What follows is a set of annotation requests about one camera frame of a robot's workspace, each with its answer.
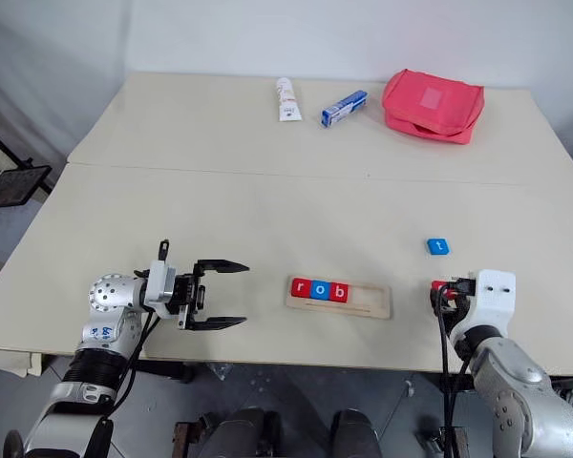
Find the black cable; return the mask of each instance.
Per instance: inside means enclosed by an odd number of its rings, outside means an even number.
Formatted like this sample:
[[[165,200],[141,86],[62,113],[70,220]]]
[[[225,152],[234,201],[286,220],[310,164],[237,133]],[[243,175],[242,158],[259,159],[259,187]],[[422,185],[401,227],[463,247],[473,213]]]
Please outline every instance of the black cable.
[[[467,367],[469,367],[469,363],[471,362],[471,358],[473,355],[467,356],[465,360],[462,362],[462,366],[456,375],[455,384],[452,387],[452,396],[450,398],[450,418],[448,419],[448,425],[446,428],[449,428],[451,431],[453,430],[452,423],[455,418],[455,408],[456,408],[456,396],[460,391],[460,386],[462,385],[462,381],[465,378],[465,373],[467,372]],[[453,441],[453,450],[455,453],[456,458],[460,458],[460,454],[458,453],[458,447],[456,445],[456,440]]]
[[[441,285],[435,295],[435,314],[439,322],[439,335],[441,337],[441,384],[443,385],[443,423],[445,431],[445,444],[443,450],[444,458],[452,458],[452,430],[449,428],[450,423],[450,372],[448,370],[448,344],[446,335],[446,326],[443,321],[443,304],[444,293],[448,289],[448,283]]]
[[[127,376],[128,369],[131,368],[132,370],[130,371],[130,380],[127,383],[127,387],[125,388],[125,391],[123,392],[123,394],[121,395],[119,400],[115,403],[115,405],[111,409],[111,415],[113,413],[115,413],[115,411],[119,407],[121,407],[121,405],[125,402],[125,399],[127,399],[127,397],[129,396],[130,391],[132,391],[132,387],[134,386],[134,380],[136,379],[136,366],[135,366],[135,364],[136,364],[136,361],[138,360],[138,358],[140,356],[140,351],[142,351],[142,346],[144,345],[144,342],[149,337],[151,332],[153,332],[153,329],[156,328],[159,321],[161,320],[160,317],[156,317],[153,324],[151,324],[151,326],[149,327],[149,323],[151,322],[152,316],[153,316],[153,312],[149,312],[148,316],[146,317],[146,321],[144,322],[144,326],[142,327],[142,332],[140,333],[140,340],[138,341],[138,344],[136,345],[136,348],[134,349],[134,353],[132,353],[132,356],[128,360],[127,365],[125,366],[125,370],[123,371],[123,377],[119,381],[117,391],[120,389],[121,385],[123,384],[125,377]]]

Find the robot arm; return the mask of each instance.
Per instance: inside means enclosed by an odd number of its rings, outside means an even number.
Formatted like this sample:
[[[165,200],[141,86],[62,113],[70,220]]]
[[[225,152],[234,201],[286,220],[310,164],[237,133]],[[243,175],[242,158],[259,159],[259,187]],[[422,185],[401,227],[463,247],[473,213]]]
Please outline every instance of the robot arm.
[[[446,291],[440,299],[446,332],[459,358],[470,361],[476,391],[494,414],[494,456],[573,458],[573,408],[554,392],[545,371],[507,338],[514,274],[482,270],[474,280],[434,282],[432,302],[440,287]]]
[[[176,275],[166,263],[169,243],[159,246],[159,259],[136,277],[109,274],[89,291],[90,319],[62,382],[32,428],[24,445],[26,457],[107,456],[113,431],[110,415],[122,402],[117,392],[148,337],[151,315],[178,317],[180,329],[216,330],[245,321],[243,317],[196,322],[203,308],[206,270],[241,272],[247,267],[228,260],[198,260],[193,273]],[[148,313],[145,325],[142,314]],[[5,456],[23,456],[14,454]]]

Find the white table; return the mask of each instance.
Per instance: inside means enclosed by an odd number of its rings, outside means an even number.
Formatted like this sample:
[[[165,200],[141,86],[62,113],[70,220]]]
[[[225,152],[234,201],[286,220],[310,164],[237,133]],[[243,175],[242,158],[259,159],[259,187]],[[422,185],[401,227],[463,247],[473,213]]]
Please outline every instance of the white table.
[[[71,163],[293,177],[573,187],[573,160],[526,90],[487,89],[467,146],[387,128],[383,83],[293,78],[304,121],[278,122],[275,78],[133,73]],[[352,92],[364,110],[325,129]]]
[[[430,256],[431,237],[452,253]],[[206,314],[248,321],[161,323],[149,357],[439,370],[430,281],[495,268],[517,275],[510,336],[549,373],[573,374],[573,187],[74,164],[0,274],[0,348],[72,353],[91,282],[145,268],[163,238],[181,272],[200,258],[250,266],[204,278]],[[289,274],[385,283],[393,318],[287,308]]]

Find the gray floor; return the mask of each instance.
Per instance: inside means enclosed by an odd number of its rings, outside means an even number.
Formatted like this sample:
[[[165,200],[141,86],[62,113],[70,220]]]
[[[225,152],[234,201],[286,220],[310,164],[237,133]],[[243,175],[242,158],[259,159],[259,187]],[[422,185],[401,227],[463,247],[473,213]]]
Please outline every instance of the gray floor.
[[[0,456],[9,429],[25,434],[64,375],[69,359],[57,358],[42,377],[20,379],[0,371]],[[407,396],[406,381],[414,384]],[[410,372],[330,367],[235,365],[224,382],[201,366],[189,385],[139,373],[127,402],[115,414],[111,458],[169,457],[177,421],[196,420],[207,411],[225,416],[243,406],[277,410],[283,418],[283,455],[326,455],[335,411],[365,412],[380,437],[386,458],[433,456],[415,434],[441,423],[441,395],[423,375]],[[491,416],[475,393],[459,397],[455,423],[467,426],[471,456],[490,458]]]

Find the red bag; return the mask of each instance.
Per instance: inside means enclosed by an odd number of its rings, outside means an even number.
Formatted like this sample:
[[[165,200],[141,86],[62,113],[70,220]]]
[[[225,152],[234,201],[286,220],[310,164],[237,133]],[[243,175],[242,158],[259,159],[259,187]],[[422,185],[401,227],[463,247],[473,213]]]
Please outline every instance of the red bag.
[[[484,108],[483,86],[399,72],[384,89],[386,125],[406,134],[467,144]]]

